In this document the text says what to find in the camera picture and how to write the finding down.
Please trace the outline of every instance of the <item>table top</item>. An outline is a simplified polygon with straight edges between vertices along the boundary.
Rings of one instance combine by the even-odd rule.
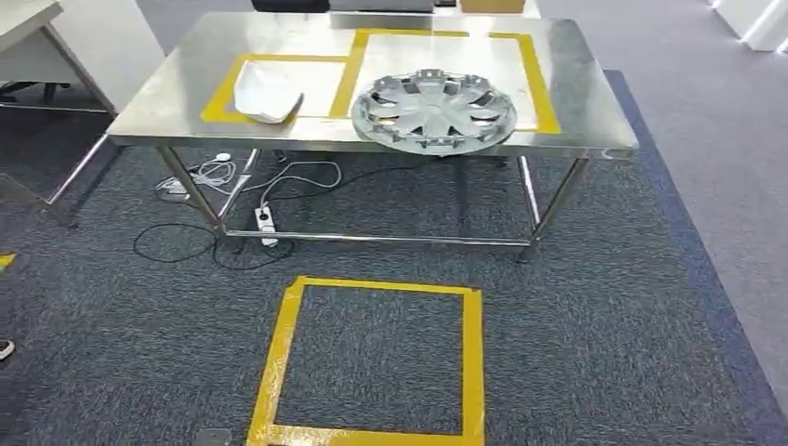
[[[280,125],[234,110],[245,62],[304,91]],[[571,20],[512,15],[209,13],[108,129],[121,145],[393,151],[360,137],[352,100],[385,74],[420,68],[478,74],[506,92],[518,128],[474,155],[625,159],[637,140]]]
[[[54,0],[0,0],[0,52],[63,12]]]

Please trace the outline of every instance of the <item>black cable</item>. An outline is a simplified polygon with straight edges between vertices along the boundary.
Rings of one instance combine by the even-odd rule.
[[[318,192],[305,193],[305,194],[301,194],[301,195],[292,195],[292,196],[287,196],[287,197],[278,197],[278,198],[274,197],[274,198],[268,199],[268,201],[269,202],[276,202],[276,201],[284,201],[284,200],[297,200],[297,199],[303,199],[303,198],[309,198],[309,197],[317,197],[317,196],[320,196],[320,195],[325,195],[327,193],[331,193],[331,192],[333,192],[335,190],[342,189],[345,186],[349,186],[350,184],[352,184],[352,183],[354,183],[354,182],[356,182],[356,181],[358,181],[360,179],[363,179],[363,178],[372,177],[374,175],[382,174],[382,173],[385,173],[385,172],[397,171],[397,170],[415,170],[415,169],[423,167],[423,166],[425,166],[427,164],[432,164],[432,163],[436,163],[436,162],[445,161],[447,159],[455,158],[457,156],[459,156],[459,155],[451,155],[451,156],[444,156],[444,157],[440,157],[440,158],[432,158],[430,160],[427,160],[427,161],[425,161],[423,163],[416,164],[416,165],[407,165],[407,166],[398,166],[398,167],[386,167],[386,168],[383,168],[383,169],[373,170],[373,171],[370,171],[370,172],[364,172],[362,174],[359,174],[359,175],[357,175],[355,177],[352,177],[352,178],[348,179],[347,181],[343,181],[342,183],[340,183],[340,184],[336,185],[335,187],[333,187],[331,189],[328,189],[328,190],[321,190],[321,191],[318,191]],[[185,202],[174,202],[174,201],[165,200],[162,197],[162,195],[157,190],[155,190],[153,192],[153,195],[156,197],[157,200],[160,200],[160,201],[165,202],[165,203],[184,203],[184,204],[186,204],[186,205],[188,205],[190,207],[195,207],[194,205],[192,205],[188,201],[185,201]],[[150,232],[152,230],[157,230],[159,228],[189,228],[189,229],[193,229],[193,230],[199,230],[201,232],[204,232],[204,233],[210,235],[211,236],[211,242],[206,247],[202,248],[201,250],[197,251],[196,253],[192,253],[192,254],[189,254],[188,256],[183,256],[183,257],[158,258],[158,257],[154,257],[154,256],[149,256],[149,255],[141,252],[139,250],[139,248],[138,248],[139,241],[148,232]],[[203,228],[201,226],[190,225],[188,223],[160,223],[160,224],[153,225],[153,226],[150,226],[150,227],[144,229],[140,234],[137,235],[137,237],[132,242],[132,252],[135,255],[140,256],[142,258],[145,258],[147,260],[150,260],[152,262],[174,264],[174,263],[180,263],[180,262],[189,260],[191,258],[195,258],[197,256],[201,256],[201,255],[205,254],[206,252],[211,251],[211,260],[214,262],[214,264],[220,266],[221,268],[230,269],[230,270],[233,270],[233,271],[250,271],[252,269],[259,269],[259,268],[265,267],[267,265],[271,265],[273,263],[276,263],[276,262],[278,262],[280,260],[284,260],[284,259],[290,257],[293,254],[294,250],[296,249],[296,244],[293,241],[281,240],[281,241],[279,241],[277,243],[277,245],[278,246],[285,245],[286,248],[284,249],[284,253],[281,254],[280,256],[273,255],[272,254],[273,250],[266,249],[265,251],[263,251],[263,254],[265,254],[266,256],[270,257],[270,260],[258,263],[256,265],[251,266],[251,267],[233,267],[233,266],[226,265],[226,264],[222,263],[218,259],[218,256],[217,256],[218,244],[219,244],[219,238],[214,234],[213,231],[211,231],[211,230],[209,230],[207,228]]]
[[[139,250],[139,246],[138,246],[139,245],[139,241],[142,240],[142,238],[148,232],[150,232],[152,230],[157,230],[159,228],[189,228],[189,229],[192,229],[192,230],[198,230],[198,231],[201,231],[201,232],[204,232],[204,233],[210,235],[211,236],[211,242],[208,245],[206,245],[204,248],[200,249],[199,251],[197,251],[195,253],[191,253],[191,254],[189,254],[187,256],[176,257],[176,258],[159,258],[159,257],[149,256],[149,255],[143,253],[142,251],[140,251]],[[284,249],[284,253],[282,253],[281,255],[274,255],[272,253],[273,250],[267,249],[266,251],[263,251],[263,254],[265,254],[266,256],[270,257],[270,260],[258,263],[256,265],[252,265],[251,267],[233,267],[233,266],[227,265],[227,264],[223,263],[221,260],[219,260],[219,258],[217,256],[218,255],[218,247],[219,247],[219,243],[218,242],[219,242],[218,237],[211,230],[208,230],[208,229],[203,228],[201,226],[190,225],[190,224],[187,224],[187,223],[161,223],[161,224],[158,224],[158,225],[150,226],[150,227],[146,228],[145,230],[143,230],[140,234],[138,234],[138,236],[134,239],[134,242],[132,243],[132,252],[135,255],[140,256],[142,258],[145,258],[147,260],[150,260],[152,262],[173,264],[173,263],[180,263],[180,262],[189,260],[190,258],[195,258],[197,256],[201,256],[201,255],[205,254],[206,252],[211,251],[211,260],[216,265],[220,266],[221,268],[230,269],[230,270],[233,270],[233,271],[249,271],[249,270],[252,270],[252,269],[258,269],[258,268],[265,267],[266,265],[270,265],[270,264],[278,262],[280,260],[284,260],[287,257],[291,256],[293,254],[293,251],[296,248],[296,244],[291,242],[291,241],[287,241],[287,240],[280,241],[279,243],[277,243],[278,245],[284,244],[286,246],[286,248]]]
[[[448,159],[451,159],[451,158],[456,158],[458,156],[460,156],[460,155],[450,155],[450,156],[444,156],[444,157],[440,157],[440,158],[432,158],[432,159],[429,159],[427,161],[424,161],[423,163],[419,163],[419,164],[416,164],[416,165],[401,165],[401,166],[398,166],[398,167],[385,167],[383,169],[372,170],[370,172],[364,172],[362,174],[358,174],[357,176],[352,177],[352,178],[348,179],[347,181],[343,181],[343,182],[339,183],[338,185],[336,185],[335,187],[333,187],[331,189],[320,190],[320,191],[312,192],[312,193],[304,193],[304,194],[301,194],[301,195],[291,195],[291,196],[286,196],[286,197],[273,197],[273,198],[267,199],[267,201],[268,202],[278,202],[278,201],[284,201],[284,200],[298,200],[298,199],[302,199],[302,198],[318,197],[318,196],[321,196],[321,195],[325,195],[327,193],[331,193],[331,192],[333,192],[335,190],[342,189],[345,186],[349,186],[350,184],[352,184],[352,183],[354,183],[354,182],[356,182],[356,181],[358,181],[360,179],[363,179],[363,178],[371,177],[371,176],[374,176],[374,175],[377,175],[377,174],[382,174],[382,173],[385,173],[385,172],[392,172],[392,171],[396,171],[396,170],[416,170],[418,168],[424,167],[425,165],[433,164],[433,163],[439,163],[439,162],[442,162],[442,161],[445,161],[445,160],[448,160]]]

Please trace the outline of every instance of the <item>power strip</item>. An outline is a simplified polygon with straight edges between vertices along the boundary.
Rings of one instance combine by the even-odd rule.
[[[273,215],[268,206],[255,209],[255,218],[257,220],[257,228],[260,232],[276,232],[276,227],[273,224]],[[263,246],[267,247],[276,246],[276,243],[279,242],[277,239],[260,239],[260,241],[263,243]]]

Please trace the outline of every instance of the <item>yellow tape marking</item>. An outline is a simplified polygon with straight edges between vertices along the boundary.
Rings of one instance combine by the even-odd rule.
[[[244,116],[237,111],[228,111],[228,105],[232,102],[232,91],[235,87],[235,79],[241,71],[243,64],[248,60],[269,60],[275,62],[330,62],[345,63],[348,61],[346,56],[304,56],[297,54],[241,54],[232,62],[230,71],[219,84],[217,91],[205,105],[200,117],[207,122],[220,123],[256,123],[252,118]]]
[[[298,311],[306,286],[337,286],[378,290],[416,291],[463,297],[463,401],[461,435],[406,434],[367,430],[325,429],[274,425],[287,359],[296,330]],[[249,426],[249,445],[327,446],[483,446],[484,444],[484,359],[481,324],[481,292],[459,286],[405,282],[353,281],[298,276],[284,292],[282,306],[266,359],[266,368],[257,393],[255,412]]]
[[[558,117],[550,101],[550,92],[547,89],[545,78],[542,76],[542,69],[539,67],[533,39],[528,34],[513,33],[490,33],[490,37],[518,41],[525,76],[528,78],[528,85],[531,88],[533,107],[536,109],[536,133],[561,133],[561,125],[558,123]]]
[[[267,431],[273,425],[276,416],[276,407],[282,392],[284,370],[287,367],[287,357],[290,354],[290,344],[296,330],[296,319],[301,308],[301,296],[304,294],[305,277],[299,276],[284,292],[282,306],[279,308],[279,317],[273,330],[273,337],[266,359],[266,369],[257,394],[255,413],[252,416],[252,425],[249,428],[247,442],[265,442]]]
[[[359,28],[356,33],[385,35],[429,35],[436,37],[468,37],[465,31],[394,30],[390,28]]]
[[[247,60],[272,60],[287,62],[332,62],[344,63],[345,70],[336,88],[334,102],[328,116],[301,116],[301,117],[320,117],[331,119],[348,119],[348,109],[353,100],[353,92],[358,82],[361,65],[364,62],[364,54],[369,45],[370,35],[424,35],[438,37],[468,37],[469,34],[462,31],[431,31],[431,30],[390,30],[382,28],[359,28],[353,37],[350,52],[347,56],[309,56],[291,54],[242,54],[234,62],[230,71],[219,85],[214,96],[208,101],[203,109],[201,117],[207,122],[222,123],[256,123],[236,111],[228,111],[227,108],[232,101],[232,89],[235,78],[241,70],[243,63]],[[533,39],[528,34],[517,33],[489,33],[492,39],[515,39],[518,42],[520,57],[522,58],[525,76],[531,89],[533,107],[536,111],[536,128],[517,128],[516,132],[536,132],[536,133],[561,133],[560,123],[553,110],[550,101],[550,93],[542,76],[542,69],[539,66],[539,59],[536,57],[536,49],[533,46]]]
[[[17,256],[16,254],[3,254],[3,255],[0,255],[0,272],[5,271],[6,268],[8,268],[8,266],[10,266],[11,263],[13,263],[14,257],[16,257],[16,256]]]
[[[329,118],[337,119],[348,116],[350,100],[353,98],[353,90],[356,88],[361,65],[364,63],[364,53],[367,51],[367,44],[369,44],[369,33],[356,31],[356,35],[353,37],[353,44],[350,47],[348,61],[345,63],[345,70],[342,72],[342,78],[340,78],[339,86],[336,88],[334,103],[331,104],[331,110],[328,112]]]

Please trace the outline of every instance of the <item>shoe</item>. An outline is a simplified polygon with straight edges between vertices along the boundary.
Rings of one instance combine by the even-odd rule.
[[[8,339],[0,339],[0,361],[14,352],[14,343]]]

